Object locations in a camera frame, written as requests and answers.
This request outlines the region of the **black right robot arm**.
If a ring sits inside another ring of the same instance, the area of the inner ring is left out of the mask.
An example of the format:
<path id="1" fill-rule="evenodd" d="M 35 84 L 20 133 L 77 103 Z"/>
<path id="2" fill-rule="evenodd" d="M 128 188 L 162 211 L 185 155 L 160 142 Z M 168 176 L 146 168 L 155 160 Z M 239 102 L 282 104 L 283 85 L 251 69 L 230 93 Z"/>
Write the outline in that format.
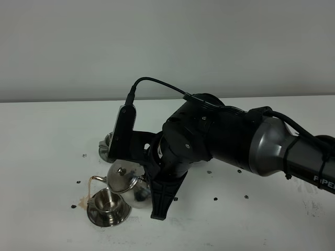
<path id="1" fill-rule="evenodd" d="M 270 107 L 243 111 L 211 94 L 184 98 L 155 134 L 134 130 L 136 110 L 129 95 L 109 145 L 109 159 L 143 166 L 153 219 L 166 218 L 190 166 L 213 158 L 259 176 L 284 172 L 286 178 L 334 192 L 333 137 L 311 135 Z"/>

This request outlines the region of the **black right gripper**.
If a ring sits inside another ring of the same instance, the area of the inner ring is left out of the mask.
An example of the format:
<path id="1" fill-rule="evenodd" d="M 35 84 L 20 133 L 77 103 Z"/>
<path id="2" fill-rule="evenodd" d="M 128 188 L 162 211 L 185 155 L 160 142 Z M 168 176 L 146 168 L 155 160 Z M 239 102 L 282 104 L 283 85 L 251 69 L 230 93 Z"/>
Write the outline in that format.
<path id="1" fill-rule="evenodd" d="M 126 139 L 113 136 L 109 141 L 108 158 L 138 163 L 150 181 L 151 218 L 165 220 L 169 207 L 188 172 L 188 161 L 173 153 L 163 136 L 132 131 Z"/>

